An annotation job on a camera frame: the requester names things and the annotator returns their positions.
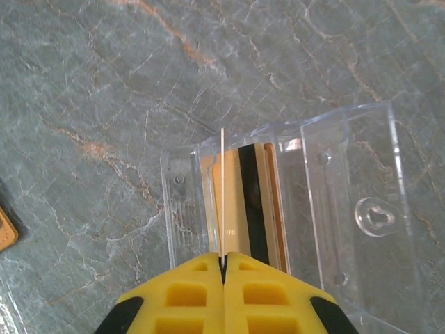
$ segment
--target screw hole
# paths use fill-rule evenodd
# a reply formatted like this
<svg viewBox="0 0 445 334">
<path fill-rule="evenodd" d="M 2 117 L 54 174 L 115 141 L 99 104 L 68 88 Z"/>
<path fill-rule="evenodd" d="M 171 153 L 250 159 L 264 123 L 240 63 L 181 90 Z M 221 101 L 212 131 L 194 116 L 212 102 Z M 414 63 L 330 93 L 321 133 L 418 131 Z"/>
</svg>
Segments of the screw hole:
<svg viewBox="0 0 445 334">
<path fill-rule="evenodd" d="M 345 273 L 338 273 L 334 276 L 335 285 L 345 285 L 348 282 L 348 278 Z"/>
<path fill-rule="evenodd" d="M 324 151 L 318 155 L 318 162 L 327 165 L 332 159 L 332 155 L 328 151 Z"/>
<path fill-rule="evenodd" d="M 174 181 L 176 184 L 183 184 L 184 183 L 184 176 L 182 175 L 176 175 L 174 178 Z"/>
</svg>

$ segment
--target yellow tool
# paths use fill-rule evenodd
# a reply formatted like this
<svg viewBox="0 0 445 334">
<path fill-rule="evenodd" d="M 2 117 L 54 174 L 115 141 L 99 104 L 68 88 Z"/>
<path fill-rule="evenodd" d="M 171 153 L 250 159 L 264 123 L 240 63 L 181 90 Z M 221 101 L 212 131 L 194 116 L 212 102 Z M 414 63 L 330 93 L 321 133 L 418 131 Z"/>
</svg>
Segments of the yellow tool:
<svg viewBox="0 0 445 334">
<path fill-rule="evenodd" d="M 203 187 L 207 235 L 213 235 L 214 207 L 216 237 L 224 240 L 221 245 L 226 250 L 221 253 L 240 252 L 288 272 L 273 150 L 271 143 L 255 143 L 225 151 L 224 177 L 221 154 L 216 155 L 216 161 L 213 157 L 201 158 L 202 179 L 209 170 L 212 185 L 211 193 L 209 187 Z M 213 247 L 214 242 L 209 244 L 210 251 L 219 251 Z"/>
<path fill-rule="evenodd" d="M 240 253 L 206 253 L 123 294 L 96 334 L 358 334 L 326 292 Z"/>
<path fill-rule="evenodd" d="M 15 243 L 18 236 L 14 225 L 0 207 L 0 251 Z"/>
</svg>

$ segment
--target black rubber grip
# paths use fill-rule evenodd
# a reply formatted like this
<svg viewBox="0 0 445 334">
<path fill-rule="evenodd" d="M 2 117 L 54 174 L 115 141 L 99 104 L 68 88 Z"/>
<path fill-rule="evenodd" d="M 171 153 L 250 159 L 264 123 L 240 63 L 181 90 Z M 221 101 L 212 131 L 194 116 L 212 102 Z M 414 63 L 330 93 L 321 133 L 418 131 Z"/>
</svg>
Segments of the black rubber grip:
<svg viewBox="0 0 445 334">
<path fill-rule="evenodd" d="M 311 303 L 327 334 L 359 334 L 337 304 L 321 297 L 312 297 Z"/>
<path fill-rule="evenodd" d="M 95 331 L 95 334 L 125 334 L 143 303 L 144 299 L 142 297 L 133 297 L 116 304 Z"/>
</svg>

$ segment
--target yellow object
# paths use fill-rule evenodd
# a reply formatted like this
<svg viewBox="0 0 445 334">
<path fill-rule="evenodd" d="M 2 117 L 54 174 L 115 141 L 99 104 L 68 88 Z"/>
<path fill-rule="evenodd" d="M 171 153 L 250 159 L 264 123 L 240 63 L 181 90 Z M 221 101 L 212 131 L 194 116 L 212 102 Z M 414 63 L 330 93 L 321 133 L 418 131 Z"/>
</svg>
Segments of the yellow object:
<svg viewBox="0 0 445 334">
<path fill-rule="evenodd" d="M 251 161 L 256 170 L 249 173 L 258 174 L 260 196 L 255 205 L 261 207 L 266 233 L 268 263 L 284 272 L 289 271 L 289 260 L 284 247 L 284 228 L 282 226 L 282 208 L 280 190 L 277 181 L 277 167 L 272 143 L 255 143 L 254 159 Z M 221 154 L 200 159 L 204 205 L 206 208 L 207 235 L 210 251 L 221 240 Z M 225 250 L 251 255 L 251 244 L 248 231 L 248 218 L 245 206 L 245 192 L 238 148 L 225 152 Z"/>
<path fill-rule="evenodd" d="M 227 258 L 225 333 L 327 334 L 312 297 L 326 292 L 240 253 Z"/>
<path fill-rule="evenodd" d="M 19 234 L 0 207 L 0 251 L 17 241 Z"/>
<path fill-rule="evenodd" d="M 223 282 L 217 253 L 207 253 L 123 294 L 144 299 L 128 334 L 224 333 Z"/>
<path fill-rule="evenodd" d="M 221 154 L 217 155 L 215 164 L 212 164 L 213 157 L 201 159 L 201 171 L 203 180 L 206 180 L 207 169 L 210 168 L 210 180 L 213 190 L 209 196 L 208 188 L 204 188 L 206 198 L 207 232 L 209 238 L 213 240 L 213 219 L 211 216 L 210 201 L 213 199 L 213 207 L 216 208 L 216 231 L 217 240 L 221 240 Z M 250 242 L 248 223 L 245 213 L 243 180 L 241 179 L 241 169 L 239 163 L 238 150 L 229 150 L 225 153 L 225 250 L 227 252 L 241 252 L 250 255 Z"/>
<path fill-rule="evenodd" d="M 357 334 L 329 294 L 247 255 L 226 263 L 207 253 L 123 294 L 96 334 Z"/>
</svg>

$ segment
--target marble surface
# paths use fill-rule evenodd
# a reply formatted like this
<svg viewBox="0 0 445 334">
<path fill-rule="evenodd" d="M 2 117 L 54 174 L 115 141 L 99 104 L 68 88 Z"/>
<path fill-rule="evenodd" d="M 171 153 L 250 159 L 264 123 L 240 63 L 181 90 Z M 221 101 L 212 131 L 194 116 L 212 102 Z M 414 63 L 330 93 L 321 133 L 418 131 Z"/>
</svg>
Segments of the marble surface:
<svg viewBox="0 0 445 334">
<path fill-rule="evenodd" d="M 443 0 L 0 1 L 0 333 L 91 333 L 168 268 L 159 155 L 394 104 L 428 333 L 445 333 Z"/>
</svg>

